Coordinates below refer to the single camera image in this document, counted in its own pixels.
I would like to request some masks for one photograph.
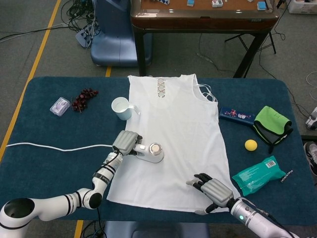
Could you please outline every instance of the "white mug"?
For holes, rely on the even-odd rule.
[[[121,120],[128,120],[132,116],[132,110],[140,114],[137,106],[130,104],[126,98],[122,97],[114,99],[111,108]]]

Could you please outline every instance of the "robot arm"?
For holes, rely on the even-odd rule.
[[[235,218],[261,238],[299,238],[295,234],[291,236],[286,230],[273,224],[242,200],[234,199],[233,192],[219,180],[206,174],[194,176],[199,180],[188,181],[186,184],[198,189],[213,202],[204,211],[195,213],[205,215],[218,207],[227,207]]]
[[[135,132],[121,131],[113,143],[114,151],[93,175],[93,189],[81,188],[75,193],[48,199],[18,198],[7,202],[0,211],[0,237],[24,237],[35,217],[50,221],[72,214],[80,207],[98,208],[106,187],[122,162],[122,156],[129,154],[140,140]]]

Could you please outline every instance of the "barcode label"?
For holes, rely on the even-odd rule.
[[[267,166],[268,168],[271,168],[271,167],[273,167],[274,165],[276,165],[276,163],[275,163],[273,160],[266,163],[266,166]]]

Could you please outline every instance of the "white tank top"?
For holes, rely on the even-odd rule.
[[[206,173],[240,194],[229,175],[228,159],[218,125],[218,102],[201,93],[195,74],[163,77],[165,96],[158,96],[158,79],[129,76],[132,113],[126,130],[143,136],[144,145],[162,145],[164,159],[150,163],[124,158],[113,178],[107,199],[132,206],[194,212],[211,201],[186,185],[194,174]],[[216,212],[227,209],[216,209]]]

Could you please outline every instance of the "blue box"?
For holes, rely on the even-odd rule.
[[[253,122],[256,118],[256,115],[237,111],[232,108],[222,107],[220,108],[219,118],[231,120],[240,124],[253,126]]]
[[[194,6],[194,0],[187,0],[188,6]]]
[[[265,1],[258,2],[258,10],[259,11],[265,11],[266,10],[266,3]]]

